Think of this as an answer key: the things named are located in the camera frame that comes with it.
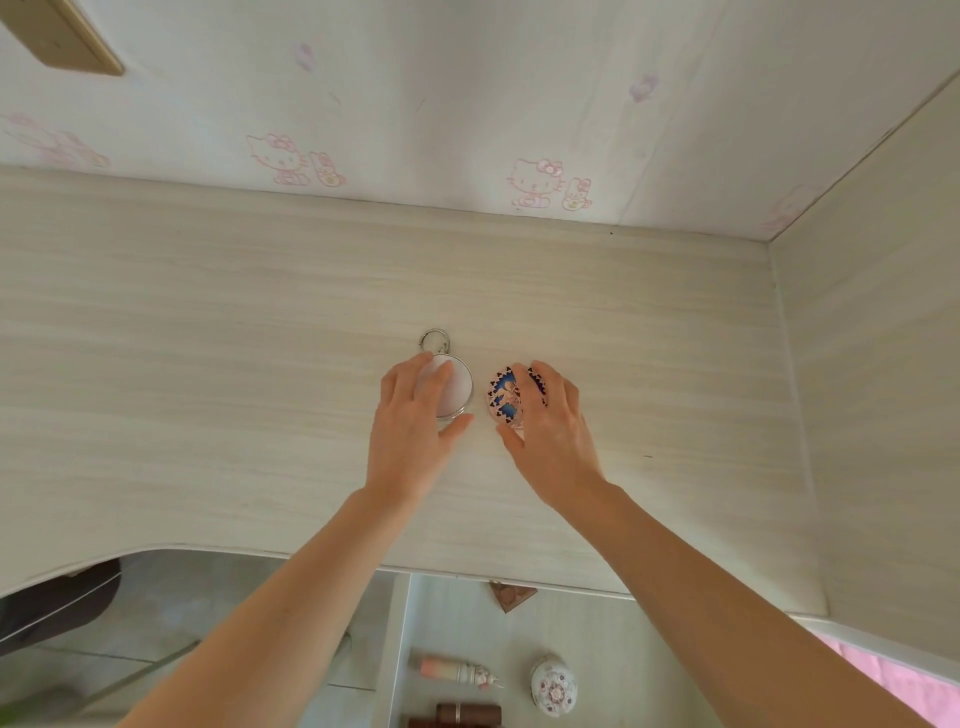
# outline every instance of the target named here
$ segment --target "light wood grain desk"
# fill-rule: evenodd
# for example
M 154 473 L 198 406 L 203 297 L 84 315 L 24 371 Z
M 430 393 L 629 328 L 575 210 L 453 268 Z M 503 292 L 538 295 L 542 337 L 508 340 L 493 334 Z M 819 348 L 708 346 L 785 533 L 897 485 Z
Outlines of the light wood grain desk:
M 294 551 L 363 483 L 377 381 L 430 327 L 479 420 L 388 566 L 625 591 L 485 414 L 536 357 L 581 387 L 611 480 L 826 611 L 760 244 L 11 168 L 0 593 L 154 546 Z

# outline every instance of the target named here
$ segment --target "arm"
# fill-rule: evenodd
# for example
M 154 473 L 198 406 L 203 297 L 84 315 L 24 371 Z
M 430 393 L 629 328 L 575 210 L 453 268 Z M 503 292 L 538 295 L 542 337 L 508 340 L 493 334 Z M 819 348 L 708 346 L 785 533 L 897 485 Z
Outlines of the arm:
M 728 728 L 927 726 L 607 482 L 579 391 L 549 365 L 533 367 L 547 405 L 518 376 L 524 439 L 501 425 L 504 445 L 537 495 L 616 571 Z
M 431 355 L 398 364 L 381 382 L 367 484 L 140 702 L 122 728 L 297 724 L 373 571 L 472 421 L 465 415 L 437 432 L 448 364 L 414 396 Z

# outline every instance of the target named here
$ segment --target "wall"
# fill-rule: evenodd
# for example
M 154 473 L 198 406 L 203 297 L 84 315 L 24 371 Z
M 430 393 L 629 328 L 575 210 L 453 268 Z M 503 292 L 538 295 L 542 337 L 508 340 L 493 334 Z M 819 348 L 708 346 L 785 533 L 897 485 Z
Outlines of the wall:
M 2 163 L 756 239 L 960 65 L 955 0 L 78 4 L 127 72 L 0 26 Z
M 960 81 L 773 245 L 833 619 L 960 658 Z

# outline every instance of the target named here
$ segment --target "cartoon character print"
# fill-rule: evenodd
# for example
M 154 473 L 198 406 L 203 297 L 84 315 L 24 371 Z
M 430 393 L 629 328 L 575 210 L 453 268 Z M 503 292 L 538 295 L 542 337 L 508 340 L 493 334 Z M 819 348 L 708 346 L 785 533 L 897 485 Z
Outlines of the cartoon character print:
M 63 135 L 63 138 L 67 140 L 72 153 L 78 155 L 85 162 L 92 164 L 94 167 L 109 167 L 110 160 L 103 155 L 94 152 L 90 147 L 84 144 L 84 142 L 76 134 L 71 132 L 60 133 Z
M 588 200 L 587 195 L 590 192 L 590 180 L 574 177 L 566 188 L 564 201 L 561 203 L 568 212 L 576 212 L 578 209 L 587 209 L 593 205 L 593 200 Z
M 543 403 L 546 404 L 546 389 L 543 386 L 543 379 L 530 368 L 527 368 L 527 374 L 537 383 L 540 394 L 543 395 Z M 502 372 L 497 372 L 493 377 L 490 382 L 490 390 L 487 392 L 487 403 L 495 420 L 505 422 L 517 429 L 523 427 L 520 388 L 516 384 L 516 375 L 511 367 L 504 368 Z
M 0 114 L 0 128 L 21 144 L 40 151 L 44 162 L 57 167 L 91 164 L 109 167 L 110 160 L 98 154 L 72 132 L 50 132 L 26 114 Z
M 306 175 L 300 170 L 306 167 L 306 159 L 297 150 L 293 140 L 284 134 L 277 136 L 270 133 L 266 136 L 248 136 L 251 157 L 265 167 L 276 171 L 274 182 L 277 184 L 295 184 L 303 186 L 310 184 Z
M 770 216 L 757 227 L 765 232 L 781 232 L 789 226 L 823 191 L 823 187 L 798 184 L 770 208 Z
M 317 174 L 317 179 L 327 187 L 339 187 L 347 183 L 347 178 L 337 174 L 337 168 L 333 166 L 333 161 L 324 153 L 310 153 L 310 161 L 313 164 L 313 171 Z
M 549 195 L 564 186 L 564 166 L 558 161 L 518 159 L 507 182 L 523 194 L 514 200 L 517 207 L 549 207 Z

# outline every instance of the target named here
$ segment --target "white wardrobe side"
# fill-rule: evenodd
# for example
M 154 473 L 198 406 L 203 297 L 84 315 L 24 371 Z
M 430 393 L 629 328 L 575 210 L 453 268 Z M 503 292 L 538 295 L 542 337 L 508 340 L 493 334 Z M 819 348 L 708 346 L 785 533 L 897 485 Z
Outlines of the white wardrobe side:
M 772 248 L 830 618 L 960 660 L 960 80 Z

